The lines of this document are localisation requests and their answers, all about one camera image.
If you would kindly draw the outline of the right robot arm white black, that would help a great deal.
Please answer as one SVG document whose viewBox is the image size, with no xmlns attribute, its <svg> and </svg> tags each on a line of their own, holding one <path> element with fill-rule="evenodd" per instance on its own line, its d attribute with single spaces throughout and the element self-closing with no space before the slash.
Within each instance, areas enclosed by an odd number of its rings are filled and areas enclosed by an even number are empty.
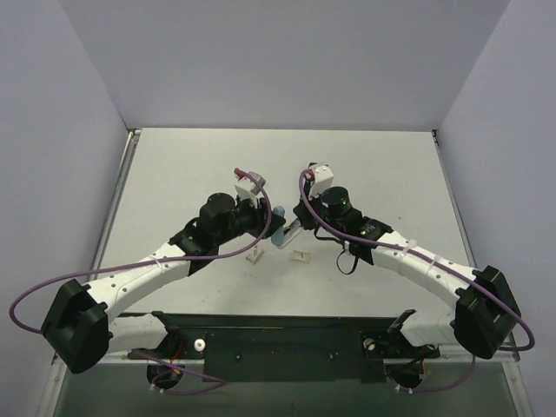
<svg viewBox="0 0 556 417">
<path fill-rule="evenodd" d="M 459 345 L 490 359 L 504 350 L 521 313 L 499 269 L 478 270 L 425 250 L 387 224 L 364 216 L 351 205 L 343 187 L 300 200 L 294 213 L 304 229 L 324 228 L 347 245 L 356 260 L 395 272 L 447 305 L 445 312 L 409 309 L 401 314 L 387 336 L 394 353 L 407 355 L 426 345 Z"/>
</svg>

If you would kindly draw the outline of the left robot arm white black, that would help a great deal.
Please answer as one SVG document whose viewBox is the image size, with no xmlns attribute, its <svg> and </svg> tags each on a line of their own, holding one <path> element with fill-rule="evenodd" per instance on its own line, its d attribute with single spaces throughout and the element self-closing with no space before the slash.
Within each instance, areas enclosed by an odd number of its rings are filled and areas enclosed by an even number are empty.
<svg viewBox="0 0 556 417">
<path fill-rule="evenodd" d="M 268 239 L 285 219 L 257 203 L 224 193 L 211 195 L 196 218 L 137 267 L 81 284 L 72 279 L 57 291 L 41 334 L 69 371 L 80 374 L 106 354 L 147 348 L 162 358 L 179 345 L 176 332 L 151 314 L 124 316 L 136 302 L 173 281 L 189 277 L 219 256 L 220 247 L 245 234 Z"/>
</svg>

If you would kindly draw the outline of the light blue white stapler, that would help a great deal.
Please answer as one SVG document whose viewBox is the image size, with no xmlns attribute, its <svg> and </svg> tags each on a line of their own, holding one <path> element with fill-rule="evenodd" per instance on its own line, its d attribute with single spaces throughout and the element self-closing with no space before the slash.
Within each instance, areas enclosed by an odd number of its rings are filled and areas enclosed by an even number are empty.
<svg viewBox="0 0 556 417">
<path fill-rule="evenodd" d="M 301 232 L 302 227 L 298 219 L 280 226 L 271 236 L 270 241 L 278 249 L 284 249 Z"/>
</svg>

